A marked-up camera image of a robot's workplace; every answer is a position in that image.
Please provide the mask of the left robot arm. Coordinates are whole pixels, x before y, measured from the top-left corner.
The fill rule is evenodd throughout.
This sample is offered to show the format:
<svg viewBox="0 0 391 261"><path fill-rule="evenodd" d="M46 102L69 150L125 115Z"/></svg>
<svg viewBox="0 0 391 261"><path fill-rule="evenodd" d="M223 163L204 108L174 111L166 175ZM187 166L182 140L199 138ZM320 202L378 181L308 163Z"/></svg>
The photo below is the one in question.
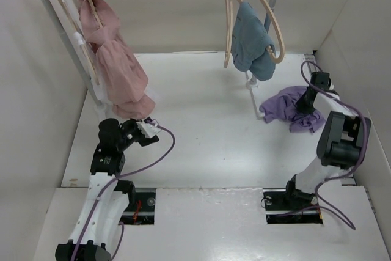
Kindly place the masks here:
<svg viewBox="0 0 391 261"><path fill-rule="evenodd" d="M98 127L86 199L68 241L56 248L56 260L112 260L120 218L136 204L133 182L119 179L124 152L134 143L145 147L159 141L159 128L146 120L110 118Z"/></svg>

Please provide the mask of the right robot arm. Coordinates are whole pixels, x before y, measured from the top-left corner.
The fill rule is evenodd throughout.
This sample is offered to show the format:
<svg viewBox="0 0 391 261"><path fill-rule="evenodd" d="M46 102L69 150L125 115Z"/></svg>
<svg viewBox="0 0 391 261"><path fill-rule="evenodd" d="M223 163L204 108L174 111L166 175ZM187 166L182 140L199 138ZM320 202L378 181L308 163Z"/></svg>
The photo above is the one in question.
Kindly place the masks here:
<svg viewBox="0 0 391 261"><path fill-rule="evenodd" d="M314 72L307 90L296 103L297 111L307 115L316 113L315 103L321 98L328 107L315 159L288 181L282 193L282 200L289 208L315 205L322 184L350 175L364 160L371 120L341 102L330 86L328 73Z"/></svg>

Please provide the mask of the purple t shirt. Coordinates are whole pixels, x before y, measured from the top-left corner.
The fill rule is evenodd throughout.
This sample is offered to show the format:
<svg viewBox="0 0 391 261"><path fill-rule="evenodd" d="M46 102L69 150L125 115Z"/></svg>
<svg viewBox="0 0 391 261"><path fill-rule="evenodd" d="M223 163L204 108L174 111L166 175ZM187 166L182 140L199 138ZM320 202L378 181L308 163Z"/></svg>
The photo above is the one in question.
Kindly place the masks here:
<svg viewBox="0 0 391 261"><path fill-rule="evenodd" d="M259 106L265 123L275 120L289 124L290 133L315 133L326 123L323 115L315 110L312 114L303 114L296 109L296 103L305 93L305 86L290 86L264 101Z"/></svg>

